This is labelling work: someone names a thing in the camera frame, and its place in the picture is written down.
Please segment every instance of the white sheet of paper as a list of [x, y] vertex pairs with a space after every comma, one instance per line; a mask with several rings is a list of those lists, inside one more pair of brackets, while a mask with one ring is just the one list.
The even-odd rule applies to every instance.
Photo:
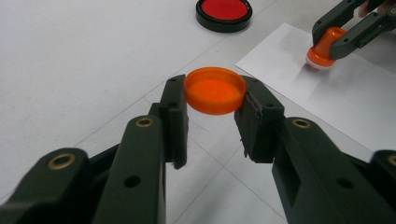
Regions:
[[309, 33], [283, 24], [236, 65], [372, 151], [396, 148], [396, 74], [355, 54], [315, 70], [311, 46]]

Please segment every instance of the black plastic part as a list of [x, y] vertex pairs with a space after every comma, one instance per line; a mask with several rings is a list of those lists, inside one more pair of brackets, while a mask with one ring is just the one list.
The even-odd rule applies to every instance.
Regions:
[[344, 0], [320, 18], [312, 28], [314, 46], [331, 27], [342, 27], [353, 18], [354, 10], [366, 0]]
[[251, 8], [250, 3], [248, 1], [241, 0], [241, 2], [244, 3], [245, 6], [247, 7], [247, 14], [240, 19], [230, 20], [230, 21], [216, 19], [214, 17], [207, 15], [202, 10], [202, 3], [204, 1], [205, 0], [198, 1], [195, 8], [196, 8], [196, 19], [206, 29], [219, 33], [234, 33], [248, 27], [250, 23], [250, 18], [253, 15], [253, 9]]
[[[50, 169], [51, 159], [72, 154], [70, 165]], [[55, 161], [62, 164], [66, 158]], [[88, 185], [87, 154], [77, 148], [62, 148], [42, 157], [25, 175], [9, 200], [0, 207], [0, 223], [76, 223], [71, 213]]]
[[396, 211], [396, 151], [377, 151], [367, 167], [368, 179]]
[[101, 175], [103, 172], [107, 172], [111, 164], [113, 164], [114, 158], [116, 157], [117, 150], [120, 144], [111, 147], [96, 156], [90, 158], [90, 170], [92, 175]]
[[163, 122], [163, 141], [166, 162], [179, 169], [187, 162], [187, 138], [189, 117], [184, 93], [185, 75], [171, 77], [166, 81], [163, 97], [154, 103], [150, 115], [160, 117]]
[[[353, 18], [354, 10], [363, 2], [365, 0], [344, 0], [320, 18], [312, 29], [314, 46], [318, 44], [329, 28], [342, 27], [350, 21]], [[368, 11], [374, 10], [384, 2], [384, 0], [369, 1]], [[383, 32], [395, 29], [396, 13], [391, 13], [394, 8], [396, 8], [396, 4], [388, 9], [385, 16], [373, 12], [352, 27], [339, 40], [330, 45], [330, 58], [333, 60], [345, 58], [355, 49], [366, 46]]]
[[162, 129], [155, 116], [137, 117], [128, 123], [93, 223], [164, 224]]
[[272, 163], [285, 107], [258, 79], [242, 78], [247, 83], [247, 93], [234, 118], [245, 156], [257, 163]]
[[396, 223], [396, 213], [311, 120], [285, 119], [274, 179], [289, 223]]
[[378, 35], [394, 26], [386, 16], [371, 13], [330, 45], [330, 58], [345, 58], [355, 49], [363, 48]]

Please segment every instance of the mounting hole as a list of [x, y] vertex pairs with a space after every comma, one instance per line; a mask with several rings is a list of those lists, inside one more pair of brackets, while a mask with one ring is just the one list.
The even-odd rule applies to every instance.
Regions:
[[140, 177], [137, 175], [129, 176], [124, 181], [124, 186], [129, 189], [134, 188], [139, 184], [140, 184]]
[[76, 156], [74, 154], [64, 153], [52, 158], [48, 163], [48, 167], [50, 170], [62, 170], [71, 165], [75, 160]]
[[309, 129], [311, 127], [311, 123], [304, 119], [294, 119], [292, 123], [302, 129]]
[[396, 155], [389, 156], [388, 161], [390, 162], [390, 164], [396, 166]]
[[154, 121], [152, 119], [143, 118], [143, 119], [139, 119], [136, 122], [136, 126], [140, 127], [140, 128], [147, 128], [147, 127], [151, 126], [153, 122]]
[[353, 184], [345, 178], [337, 178], [337, 184], [345, 189], [353, 189]]
[[169, 103], [168, 104], [170, 107], [176, 107], [177, 106], [177, 103]]

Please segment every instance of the screw hole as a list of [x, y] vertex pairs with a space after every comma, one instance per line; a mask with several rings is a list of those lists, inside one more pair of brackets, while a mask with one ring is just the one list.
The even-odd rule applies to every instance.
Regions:
[[337, 184], [345, 189], [353, 189], [353, 184], [345, 178], [337, 178]]
[[302, 129], [309, 129], [311, 127], [311, 123], [303, 119], [294, 119], [292, 123]]
[[139, 184], [140, 184], [140, 177], [137, 175], [130, 176], [126, 178], [124, 181], [124, 186], [129, 189], [134, 188]]
[[53, 161], [53, 164], [62, 165], [62, 164], [68, 163], [70, 160], [71, 160], [70, 157], [65, 156], [65, 157], [56, 159], [55, 161]]
[[141, 127], [141, 128], [146, 128], [152, 125], [154, 121], [152, 119], [139, 119], [136, 122], [136, 126]]

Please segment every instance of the white surface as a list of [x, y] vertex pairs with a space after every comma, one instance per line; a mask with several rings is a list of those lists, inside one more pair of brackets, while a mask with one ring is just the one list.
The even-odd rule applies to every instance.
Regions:
[[[48, 152], [81, 147], [92, 156], [117, 144], [127, 121], [160, 101], [168, 77], [203, 66], [247, 75], [235, 63], [278, 26], [309, 32], [338, 2], [249, 0], [248, 29], [217, 34], [195, 20], [196, 1], [0, 1], [0, 203]], [[375, 42], [383, 49], [387, 39]], [[394, 61], [379, 60], [375, 48], [357, 53], [392, 70]], [[369, 160], [367, 148], [273, 93], [287, 117], [314, 120], [345, 152]], [[229, 216], [284, 223], [270, 165], [244, 159], [232, 116], [190, 108], [189, 116], [188, 163], [178, 171], [167, 164], [167, 223], [227, 223]], [[216, 213], [206, 210], [212, 204]]]
[[305, 65], [310, 34], [283, 24], [237, 66], [371, 150], [396, 146], [396, 74], [351, 54]]

